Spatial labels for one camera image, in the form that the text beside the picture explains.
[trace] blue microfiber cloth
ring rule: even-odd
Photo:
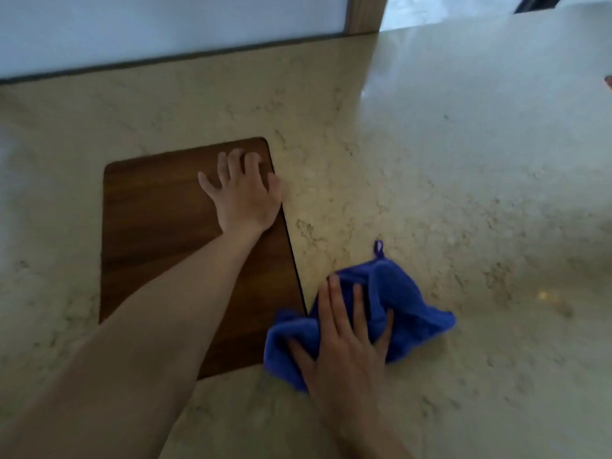
[[[419,287],[393,261],[386,259],[383,242],[374,244],[376,258],[372,261],[339,270],[342,296],[353,325],[353,284],[363,286],[365,313],[370,341],[376,341],[387,324],[386,311],[394,310],[395,320],[386,362],[393,362],[407,355],[410,350],[455,325],[455,315],[428,306],[423,301]],[[264,349],[264,367],[299,391],[307,391],[286,338],[298,340],[313,357],[319,355],[318,297],[308,317],[292,311],[280,311],[276,323],[268,330]]]

